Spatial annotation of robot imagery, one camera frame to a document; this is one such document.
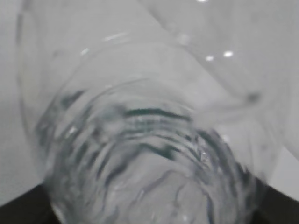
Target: white surface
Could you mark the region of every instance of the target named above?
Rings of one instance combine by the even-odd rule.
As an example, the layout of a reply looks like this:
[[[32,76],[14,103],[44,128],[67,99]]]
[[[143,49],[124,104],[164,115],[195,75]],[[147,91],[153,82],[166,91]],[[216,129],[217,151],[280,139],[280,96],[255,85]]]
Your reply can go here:
[[[286,149],[281,152],[270,185],[299,201],[299,162]]]
[[[18,108],[14,63],[18,3],[0,0],[0,205],[39,183],[27,154]],[[281,153],[271,185],[299,200],[299,162],[289,152]]]

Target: white background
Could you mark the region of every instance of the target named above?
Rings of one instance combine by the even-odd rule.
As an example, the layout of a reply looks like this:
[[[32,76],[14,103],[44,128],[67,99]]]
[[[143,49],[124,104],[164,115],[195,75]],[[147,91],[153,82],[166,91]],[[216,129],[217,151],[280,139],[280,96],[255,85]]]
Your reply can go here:
[[[18,0],[0,0],[0,205],[39,183],[27,153],[18,108],[14,62],[18,8]],[[299,86],[299,73],[293,83]],[[299,105],[299,97],[294,100],[294,105]],[[295,106],[290,115],[289,136],[299,136],[298,114]],[[287,150],[281,153],[271,185],[299,200],[299,162]]]

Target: water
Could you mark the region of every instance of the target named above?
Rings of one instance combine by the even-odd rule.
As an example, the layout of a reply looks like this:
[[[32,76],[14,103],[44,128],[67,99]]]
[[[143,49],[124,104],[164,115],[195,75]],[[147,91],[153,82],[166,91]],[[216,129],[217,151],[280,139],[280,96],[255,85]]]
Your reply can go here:
[[[191,109],[156,98],[59,94],[36,126],[64,224],[241,224],[255,179]]]

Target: transparent plastic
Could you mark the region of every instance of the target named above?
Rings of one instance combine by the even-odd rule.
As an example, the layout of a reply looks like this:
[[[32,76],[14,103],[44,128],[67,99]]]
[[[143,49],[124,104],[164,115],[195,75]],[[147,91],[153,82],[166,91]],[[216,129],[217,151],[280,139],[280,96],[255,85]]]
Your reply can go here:
[[[243,224],[282,148],[293,4],[25,0],[21,109],[63,224]]]

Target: dark surface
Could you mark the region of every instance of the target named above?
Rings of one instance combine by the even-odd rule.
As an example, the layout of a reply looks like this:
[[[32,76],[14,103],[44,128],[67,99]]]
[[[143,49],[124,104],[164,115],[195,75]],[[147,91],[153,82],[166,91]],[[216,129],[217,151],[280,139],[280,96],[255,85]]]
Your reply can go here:
[[[60,224],[38,186],[0,208],[0,224]],[[299,224],[299,203],[269,189],[251,224]]]

